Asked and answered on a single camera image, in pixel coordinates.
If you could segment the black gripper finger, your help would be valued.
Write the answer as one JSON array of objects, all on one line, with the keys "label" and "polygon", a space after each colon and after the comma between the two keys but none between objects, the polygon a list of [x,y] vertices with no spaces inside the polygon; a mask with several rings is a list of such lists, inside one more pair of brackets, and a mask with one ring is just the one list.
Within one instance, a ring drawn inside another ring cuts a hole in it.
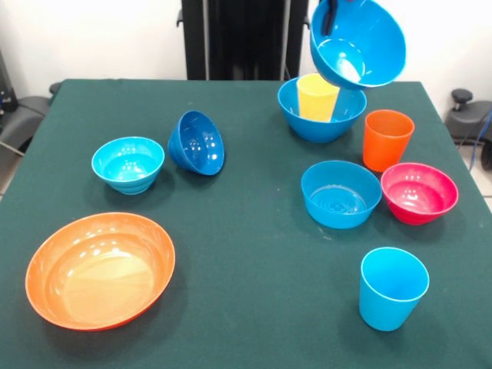
[{"label": "black gripper finger", "polygon": [[338,0],[328,0],[328,9],[324,16],[322,25],[322,35],[329,36],[332,33],[334,22],[337,15]]}]

